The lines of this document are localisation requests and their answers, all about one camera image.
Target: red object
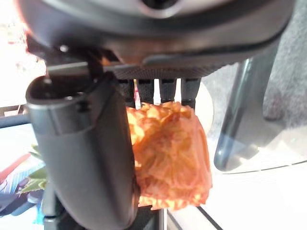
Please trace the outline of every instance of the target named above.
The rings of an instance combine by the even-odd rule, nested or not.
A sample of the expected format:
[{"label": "red object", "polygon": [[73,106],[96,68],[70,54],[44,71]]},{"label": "red object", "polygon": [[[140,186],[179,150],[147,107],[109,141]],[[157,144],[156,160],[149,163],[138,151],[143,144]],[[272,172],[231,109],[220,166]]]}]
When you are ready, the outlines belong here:
[{"label": "red object", "polygon": [[25,154],[14,161],[9,167],[0,172],[0,184],[5,181],[5,179],[13,172],[21,163],[25,162],[31,156],[30,153]]}]

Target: black plastic housing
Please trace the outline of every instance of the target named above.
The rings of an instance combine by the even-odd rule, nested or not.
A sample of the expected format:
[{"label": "black plastic housing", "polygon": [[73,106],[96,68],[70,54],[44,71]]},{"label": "black plastic housing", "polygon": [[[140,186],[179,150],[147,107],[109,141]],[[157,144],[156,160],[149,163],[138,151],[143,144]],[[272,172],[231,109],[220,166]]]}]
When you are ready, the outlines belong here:
[{"label": "black plastic housing", "polygon": [[69,214],[91,230],[130,226],[140,191],[125,103],[113,74],[95,81],[39,77],[26,99],[49,180]]}]

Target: green leaf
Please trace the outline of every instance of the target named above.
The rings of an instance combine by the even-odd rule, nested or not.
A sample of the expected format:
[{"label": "green leaf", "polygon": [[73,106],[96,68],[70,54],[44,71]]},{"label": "green leaf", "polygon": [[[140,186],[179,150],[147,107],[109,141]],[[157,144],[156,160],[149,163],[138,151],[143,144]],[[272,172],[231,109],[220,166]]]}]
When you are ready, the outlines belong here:
[{"label": "green leaf", "polygon": [[31,147],[39,154],[38,145],[31,145]]},{"label": "green leaf", "polygon": [[36,152],[29,152],[33,157],[37,158],[37,159],[40,159],[40,160],[43,160],[42,156],[39,154],[39,153],[36,153]]},{"label": "green leaf", "polygon": [[47,179],[47,172],[46,172],[46,168],[43,167],[39,170],[36,170],[35,172],[31,173],[29,175],[30,179]]},{"label": "green leaf", "polygon": [[37,191],[40,190],[41,187],[39,186],[40,183],[42,183],[44,181],[44,179],[31,179],[29,181],[29,183],[27,183],[27,185],[25,186],[24,189],[22,189],[20,192],[18,193],[27,193],[27,192],[32,192],[32,191]]},{"label": "green leaf", "polygon": [[39,187],[41,188],[41,189],[46,189],[46,184],[47,184],[47,180],[45,180],[45,181],[42,181],[41,183],[39,183]]}]

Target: crumpled plastic bag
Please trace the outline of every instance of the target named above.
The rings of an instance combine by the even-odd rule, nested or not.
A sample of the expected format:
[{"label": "crumpled plastic bag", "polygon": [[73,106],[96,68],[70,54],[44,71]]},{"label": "crumpled plastic bag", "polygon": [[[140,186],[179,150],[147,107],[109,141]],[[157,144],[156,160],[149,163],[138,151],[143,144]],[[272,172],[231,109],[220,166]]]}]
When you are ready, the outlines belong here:
[{"label": "crumpled plastic bag", "polygon": [[207,139],[189,106],[144,104],[127,108],[139,206],[152,210],[204,204],[212,187]]}]

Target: gray carpet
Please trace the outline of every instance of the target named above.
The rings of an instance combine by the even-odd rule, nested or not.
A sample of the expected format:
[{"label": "gray carpet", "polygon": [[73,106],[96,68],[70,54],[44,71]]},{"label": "gray carpet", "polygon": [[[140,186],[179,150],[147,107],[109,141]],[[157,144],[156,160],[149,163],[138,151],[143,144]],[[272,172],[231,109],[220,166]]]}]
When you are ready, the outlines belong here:
[{"label": "gray carpet", "polygon": [[[307,125],[307,1],[299,0],[282,37],[264,99],[266,117],[282,116],[287,128]],[[214,103],[210,138],[218,138],[237,65],[202,79]]]}]

